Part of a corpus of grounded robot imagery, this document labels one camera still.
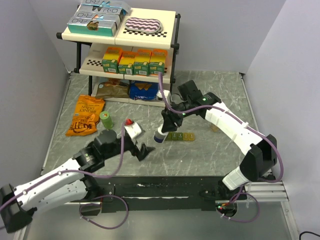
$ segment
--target orange chip bag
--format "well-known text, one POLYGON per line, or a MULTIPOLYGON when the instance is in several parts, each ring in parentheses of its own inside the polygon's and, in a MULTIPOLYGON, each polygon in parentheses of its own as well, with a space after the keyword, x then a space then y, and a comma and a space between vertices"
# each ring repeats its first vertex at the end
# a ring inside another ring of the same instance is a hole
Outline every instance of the orange chip bag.
POLYGON ((104 109, 105 101, 93 96, 80 95, 75 105, 72 124, 66 136, 85 136, 97 131, 99 115, 104 109))

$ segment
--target white shelf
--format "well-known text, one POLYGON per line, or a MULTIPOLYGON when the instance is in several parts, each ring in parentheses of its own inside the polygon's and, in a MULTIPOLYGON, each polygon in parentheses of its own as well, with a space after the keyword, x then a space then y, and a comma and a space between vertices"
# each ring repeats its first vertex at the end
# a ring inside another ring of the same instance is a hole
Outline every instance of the white shelf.
POLYGON ((119 103, 129 103, 129 98, 123 98, 123 97, 110 97, 110 98, 104 98, 105 101, 110 102, 119 102, 119 103))
POLYGON ((76 42, 170 49, 175 25, 175 18, 175 11, 131 8, 131 14, 126 15, 123 18, 116 36, 96 36, 89 34, 72 33, 69 31, 68 27, 64 30, 61 36, 63 40, 76 42), (163 30, 161 33, 155 34, 146 34, 142 32, 140 33, 136 31, 126 30, 125 22, 130 17, 142 19, 158 19, 162 23, 163 30))
MULTIPOLYGON (((80 74, 97 76, 104 78, 124 79, 123 74, 104 72, 102 67, 102 58, 110 45, 93 43, 90 47, 88 56, 84 59, 81 68, 79 69, 80 74)), ((119 46, 124 51, 131 51, 132 46, 119 46)))
MULTIPOLYGON (((97 77, 105 77, 105 78, 114 78, 114 79, 127 79, 127 80, 136 80, 136 81, 144 81, 144 82, 151 82, 157 83, 158 76, 157 75, 149 75, 149 76, 142 76, 142 75, 127 75, 127 74, 116 74, 110 72, 104 72, 102 67, 102 58, 110 45, 101 44, 101 43, 93 43, 90 47, 90 51, 88 56, 84 59, 83 64, 79 70, 80 74, 89 75, 89 76, 97 76, 97 77)), ((136 52, 141 47, 134 47, 132 46, 119 46, 124 51, 134 51, 136 52)), ((173 48, 168 50, 168 55, 166 56, 165 65, 166 70, 163 75, 163 83, 170 84, 170 76, 171 76, 171 69, 172 69, 172 61, 173 61, 173 48)))
POLYGON ((156 106, 156 107, 165 107, 165 102, 160 100, 152 100, 152 101, 144 101, 144 100, 133 100, 129 98, 130 104, 141 104, 141 105, 149 105, 149 106, 156 106))

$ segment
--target white wall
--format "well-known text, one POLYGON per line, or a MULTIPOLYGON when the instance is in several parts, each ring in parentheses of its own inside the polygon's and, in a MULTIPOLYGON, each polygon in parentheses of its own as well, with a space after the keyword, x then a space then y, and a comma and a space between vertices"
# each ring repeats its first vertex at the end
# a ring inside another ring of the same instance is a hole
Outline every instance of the white wall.
MULTIPOLYGON (((56 38, 81 0, 29 0, 68 70, 76 44, 56 38)), ((133 8, 181 14, 177 70, 246 73, 285 0, 126 0, 133 8)))
POLYGON ((27 0, 1 2, 0 22, 1 187, 39 176, 67 71, 27 0))
POLYGON ((245 76, 260 130, 278 140, 283 181, 299 230, 318 234, 319 9, 318 0, 287 0, 245 76))

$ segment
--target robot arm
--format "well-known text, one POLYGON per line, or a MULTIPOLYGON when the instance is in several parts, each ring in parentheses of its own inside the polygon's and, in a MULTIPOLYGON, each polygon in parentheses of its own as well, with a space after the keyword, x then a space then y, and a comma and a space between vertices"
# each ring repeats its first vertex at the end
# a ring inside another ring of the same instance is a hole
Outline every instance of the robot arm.
MULTIPOLYGON (((232 191, 245 183, 257 181, 277 163, 276 153, 271 146, 260 136, 249 131, 248 123, 236 117, 216 95, 211 92, 203 95, 193 80, 180 85, 178 90, 184 101, 172 104, 172 109, 176 111, 185 112, 199 106, 214 106, 218 109, 199 108, 180 114, 165 108, 161 112, 163 124, 154 135, 156 142, 162 143, 168 132, 176 131, 182 125, 183 119, 193 114, 219 127, 245 155, 240 166, 223 178, 223 191, 232 191)), ((266 138, 277 145, 277 140, 272 135, 266 138)))
MULTIPOLYGON (((124 135, 124 151, 130 151, 142 161, 154 147, 144 143, 139 150, 136 138, 143 133, 135 122, 127 120, 124 135)), ((105 160, 121 153, 121 139, 113 130, 104 130, 87 147, 81 149, 61 166, 28 183, 13 187, 7 184, 0 188, 0 206, 12 197, 19 196, 1 209, 1 217, 8 233, 13 233, 31 221, 33 215, 47 211, 70 201, 91 199, 99 191, 98 184, 83 171, 93 173, 105 166, 105 160)))

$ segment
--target red cap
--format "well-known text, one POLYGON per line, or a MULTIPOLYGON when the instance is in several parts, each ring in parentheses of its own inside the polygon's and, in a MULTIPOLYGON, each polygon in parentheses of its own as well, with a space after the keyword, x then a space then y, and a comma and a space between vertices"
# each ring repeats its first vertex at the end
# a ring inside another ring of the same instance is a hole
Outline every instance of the red cap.
POLYGON ((131 124, 133 124, 134 123, 134 121, 132 121, 131 119, 127 119, 127 120, 125 120, 125 124, 124 125, 131 125, 131 124))

